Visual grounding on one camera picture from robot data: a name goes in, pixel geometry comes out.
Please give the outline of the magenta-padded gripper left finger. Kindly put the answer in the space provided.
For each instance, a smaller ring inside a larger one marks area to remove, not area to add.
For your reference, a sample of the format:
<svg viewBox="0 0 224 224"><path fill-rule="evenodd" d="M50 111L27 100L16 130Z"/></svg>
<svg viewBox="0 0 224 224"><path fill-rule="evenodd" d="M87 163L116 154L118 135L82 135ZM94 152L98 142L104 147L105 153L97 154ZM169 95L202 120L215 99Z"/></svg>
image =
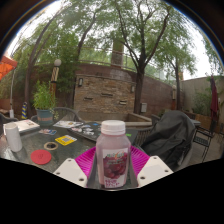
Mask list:
<svg viewBox="0 0 224 224"><path fill-rule="evenodd" d="M75 159L66 159L54 174L78 186L93 188L96 178L95 152L96 148L93 147Z"/></svg>

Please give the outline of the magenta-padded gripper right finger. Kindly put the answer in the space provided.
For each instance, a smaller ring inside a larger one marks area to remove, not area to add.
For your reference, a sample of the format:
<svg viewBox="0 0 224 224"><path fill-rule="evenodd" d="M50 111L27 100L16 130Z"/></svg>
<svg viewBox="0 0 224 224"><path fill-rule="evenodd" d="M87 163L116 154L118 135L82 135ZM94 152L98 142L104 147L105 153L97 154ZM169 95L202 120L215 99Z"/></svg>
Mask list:
<svg viewBox="0 0 224 224"><path fill-rule="evenodd" d="M148 156L142 150L131 147L130 179L133 188L143 187L172 173L158 156Z"/></svg>

